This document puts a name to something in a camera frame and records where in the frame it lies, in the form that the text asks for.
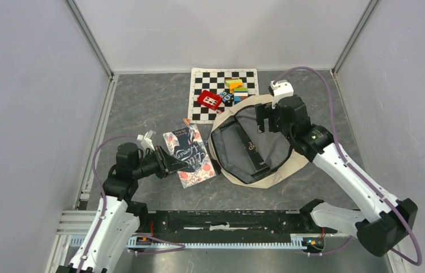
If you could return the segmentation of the floral pattern book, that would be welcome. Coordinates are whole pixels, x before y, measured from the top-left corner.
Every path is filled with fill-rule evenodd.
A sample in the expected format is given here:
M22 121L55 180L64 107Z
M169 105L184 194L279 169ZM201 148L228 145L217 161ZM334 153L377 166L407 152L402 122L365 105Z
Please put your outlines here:
M216 176L203 138L195 124L164 133L163 138L169 154L187 165L178 171L183 188Z

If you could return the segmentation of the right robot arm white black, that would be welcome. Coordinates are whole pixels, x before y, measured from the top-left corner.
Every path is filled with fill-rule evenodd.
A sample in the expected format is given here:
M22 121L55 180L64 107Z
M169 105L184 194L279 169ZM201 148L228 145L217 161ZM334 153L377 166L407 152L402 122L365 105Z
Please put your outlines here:
M315 199L301 208L299 223L314 232L330 228L357 238L377 257L394 249L412 228L418 206L410 198L400 200L376 183L336 143L333 134L311 122L302 99L294 95L255 105L259 133L281 133L293 151L328 174L357 205L357 210L338 208Z

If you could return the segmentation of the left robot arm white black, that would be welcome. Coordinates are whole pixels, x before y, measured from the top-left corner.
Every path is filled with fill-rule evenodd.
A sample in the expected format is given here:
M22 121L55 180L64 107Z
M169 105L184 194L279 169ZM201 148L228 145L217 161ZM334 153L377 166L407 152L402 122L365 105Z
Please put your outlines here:
M114 272L128 240L150 224L147 205L132 200L138 181L151 175L162 179L187 166L161 146L143 150L135 143L119 145L85 239L69 264L56 272Z

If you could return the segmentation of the cream canvas backpack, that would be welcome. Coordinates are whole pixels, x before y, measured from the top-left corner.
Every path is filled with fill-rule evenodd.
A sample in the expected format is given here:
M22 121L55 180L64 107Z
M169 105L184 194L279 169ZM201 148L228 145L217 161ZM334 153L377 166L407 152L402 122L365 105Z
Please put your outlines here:
M271 95L251 96L214 120L210 155L233 184L267 189L308 164L281 133L258 132L255 106L272 100Z

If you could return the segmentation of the black hardcover book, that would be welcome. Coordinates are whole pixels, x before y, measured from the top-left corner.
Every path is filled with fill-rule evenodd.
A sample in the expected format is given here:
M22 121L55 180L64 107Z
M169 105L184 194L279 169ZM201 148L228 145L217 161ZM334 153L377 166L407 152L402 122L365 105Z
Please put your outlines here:
M239 123L237 123L236 133L244 146L247 156L253 164L254 172L252 177L259 178L265 176L269 172L270 167L263 160L254 143Z

